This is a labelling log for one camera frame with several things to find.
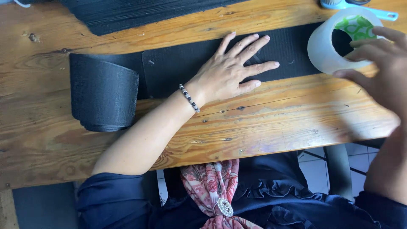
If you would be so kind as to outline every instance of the fingers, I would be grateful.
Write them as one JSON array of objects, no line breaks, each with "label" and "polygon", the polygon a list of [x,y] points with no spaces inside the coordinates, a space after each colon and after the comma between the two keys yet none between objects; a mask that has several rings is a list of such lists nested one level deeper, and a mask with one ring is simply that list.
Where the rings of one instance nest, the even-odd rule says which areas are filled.
[{"label": "fingers", "polygon": [[360,85],[362,88],[366,90],[367,93],[371,95],[371,92],[373,92],[373,78],[367,78],[365,75],[362,73],[353,70],[353,69],[343,69],[343,70],[338,70],[335,71],[332,74],[336,78],[342,78],[342,79],[347,79],[350,81],[353,81]]},{"label": "fingers", "polygon": [[257,88],[260,85],[261,85],[260,80],[256,80],[256,79],[250,80],[243,84],[239,84],[238,94],[240,95],[240,94],[247,93],[247,92]]},{"label": "fingers", "polygon": [[216,51],[216,55],[223,55],[225,54],[226,48],[228,47],[230,41],[236,37],[236,32],[231,32],[226,35],[226,37],[222,40],[221,45],[219,46],[218,50]]},{"label": "fingers", "polygon": [[350,52],[346,56],[346,59],[353,60],[353,61],[361,61],[361,60],[371,60],[376,62],[376,64],[382,63],[384,57],[386,56],[386,52],[376,46],[371,44],[362,45],[360,48],[355,49],[354,51]]},{"label": "fingers", "polygon": [[399,47],[405,50],[407,49],[407,35],[398,30],[375,26],[373,27],[372,33],[394,41]]},{"label": "fingers", "polygon": [[253,64],[247,67],[244,67],[245,69],[245,74],[243,77],[246,78],[248,76],[253,76],[253,75],[257,75],[260,74],[262,72],[271,70],[271,69],[276,69],[280,66],[280,63],[278,63],[277,61],[268,61],[262,64]]},{"label": "fingers", "polygon": [[240,58],[241,64],[244,64],[248,59],[250,59],[257,51],[259,51],[263,46],[265,46],[270,41],[268,35],[258,39],[253,44],[251,44],[247,49],[243,50],[238,57]]},{"label": "fingers", "polygon": [[233,48],[228,52],[230,57],[237,56],[246,46],[251,44],[252,42],[258,39],[258,34],[253,34],[248,37],[243,38],[243,40],[239,41]]},{"label": "fingers", "polygon": [[395,52],[397,48],[389,41],[381,38],[381,39],[363,39],[363,40],[357,40],[357,41],[351,41],[350,46],[352,48],[359,48],[362,45],[365,44],[370,44],[376,47],[381,48],[384,51],[387,52]]}]

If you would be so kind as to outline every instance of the black and white bead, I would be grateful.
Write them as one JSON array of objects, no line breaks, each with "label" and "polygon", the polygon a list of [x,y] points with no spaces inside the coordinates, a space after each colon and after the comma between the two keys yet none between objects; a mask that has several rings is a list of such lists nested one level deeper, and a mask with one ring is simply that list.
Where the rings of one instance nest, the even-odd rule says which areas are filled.
[{"label": "black and white bead", "polygon": [[192,105],[192,107],[194,108],[195,112],[200,112],[201,110],[197,107],[197,105],[195,104],[194,100],[191,98],[191,96],[189,96],[188,92],[186,92],[184,86],[182,84],[178,85],[179,89],[182,91],[182,93],[184,94],[185,98],[189,101],[189,103]]}]

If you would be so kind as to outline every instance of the green patterned tape core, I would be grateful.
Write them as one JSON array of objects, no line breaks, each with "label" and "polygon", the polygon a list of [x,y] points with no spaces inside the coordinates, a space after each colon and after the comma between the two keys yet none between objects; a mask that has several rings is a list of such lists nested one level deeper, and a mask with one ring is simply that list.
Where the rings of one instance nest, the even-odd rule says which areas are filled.
[{"label": "green patterned tape core", "polygon": [[354,41],[377,38],[377,36],[372,33],[373,25],[360,15],[352,15],[343,18],[342,21],[335,25],[335,29],[344,31]]}]

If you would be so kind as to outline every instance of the wood grain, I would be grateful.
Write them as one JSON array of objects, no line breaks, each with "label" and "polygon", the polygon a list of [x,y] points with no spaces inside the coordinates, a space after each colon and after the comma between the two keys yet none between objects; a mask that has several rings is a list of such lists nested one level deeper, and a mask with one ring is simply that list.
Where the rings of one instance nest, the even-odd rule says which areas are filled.
[{"label": "wood grain", "polygon": [[[404,0],[368,6],[399,12],[397,21],[383,24],[407,32]],[[251,0],[98,37],[58,2],[0,6],[0,190],[87,178],[100,153],[122,134],[89,132],[73,119],[69,53],[132,53],[231,31],[320,22],[334,13],[316,0]],[[387,136],[397,117],[359,90],[325,74],[265,82],[206,105],[152,169]],[[161,102],[138,101],[137,117]]]},{"label": "wood grain", "polygon": [[13,191],[11,189],[0,191],[0,229],[18,228]]}]

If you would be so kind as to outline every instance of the pink floral scarf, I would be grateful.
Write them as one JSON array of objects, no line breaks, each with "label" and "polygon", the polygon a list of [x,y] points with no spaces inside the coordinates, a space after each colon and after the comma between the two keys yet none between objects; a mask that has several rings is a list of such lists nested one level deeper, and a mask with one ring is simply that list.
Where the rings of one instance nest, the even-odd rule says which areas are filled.
[{"label": "pink floral scarf", "polygon": [[181,179],[189,196],[207,216],[201,229],[262,229],[237,216],[222,214],[219,198],[232,202],[237,188],[239,159],[181,167]]}]

